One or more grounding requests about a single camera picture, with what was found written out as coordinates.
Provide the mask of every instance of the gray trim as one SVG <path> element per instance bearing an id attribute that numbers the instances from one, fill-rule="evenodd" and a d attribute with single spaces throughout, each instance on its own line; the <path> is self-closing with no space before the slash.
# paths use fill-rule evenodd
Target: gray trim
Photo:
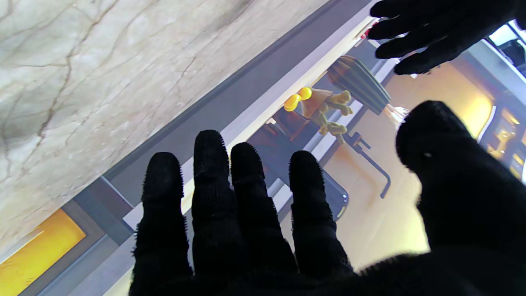
<path id="1" fill-rule="evenodd" d="M 130 236 L 95 271 L 80 283 L 69 296 L 101 296 L 135 264 L 131 251 L 135 236 Z"/>

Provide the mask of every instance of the marble countertop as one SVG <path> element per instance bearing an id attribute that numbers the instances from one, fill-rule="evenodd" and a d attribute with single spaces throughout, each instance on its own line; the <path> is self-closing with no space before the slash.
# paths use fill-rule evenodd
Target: marble countertop
<path id="1" fill-rule="evenodd" d="M 0 253 L 326 1 L 1 1 Z"/>

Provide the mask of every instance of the yellow light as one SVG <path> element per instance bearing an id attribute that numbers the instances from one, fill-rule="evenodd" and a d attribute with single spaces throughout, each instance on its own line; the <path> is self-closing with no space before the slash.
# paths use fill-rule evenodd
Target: yellow light
<path id="1" fill-rule="evenodd" d="M 63 210 L 56 211 L 37 230 L 37 236 L 0 264 L 0 295 L 19 295 L 86 237 Z"/>

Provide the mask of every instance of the black glove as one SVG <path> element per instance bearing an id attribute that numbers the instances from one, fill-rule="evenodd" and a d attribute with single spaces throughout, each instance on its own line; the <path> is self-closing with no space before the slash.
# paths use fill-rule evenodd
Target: black glove
<path id="1" fill-rule="evenodd" d="M 525 0 L 383 0 L 371 16 L 388 17 L 369 31 L 374 40 L 392 39 L 376 51 L 377 58 L 403 57 L 396 74 L 425 73 L 451 61 L 506 22 L 526 23 Z M 408 33 L 405 37 L 398 35 Z"/>
<path id="2" fill-rule="evenodd" d="M 258 154 L 248 143 L 228 155 L 218 132 L 199 133 L 194 150 L 192 201 L 195 275 L 187 260 L 183 180 L 171 153 L 155 154 L 143 186 L 144 216 L 137 230 L 130 295 L 214 295 L 231 287 L 312 287 L 353 275 L 340 242 L 321 169 L 310 153 L 290 160 L 294 257 L 267 195 Z"/>
<path id="3" fill-rule="evenodd" d="M 180 211 L 180 166 L 171 153 L 155 154 L 144 181 L 129 294 L 523 295 L 524 186 L 439 102 L 408 115 L 397 152 L 422 182 L 418 209 L 431 252 L 397 256 L 359 276 L 336 238 L 316 159 L 300 151 L 290 161 L 294 257 L 256 151 L 247 143 L 233 148 L 231 190 L 228 156 L 215 131 L 201 132 L 195 144 L 194 273 Z"/>

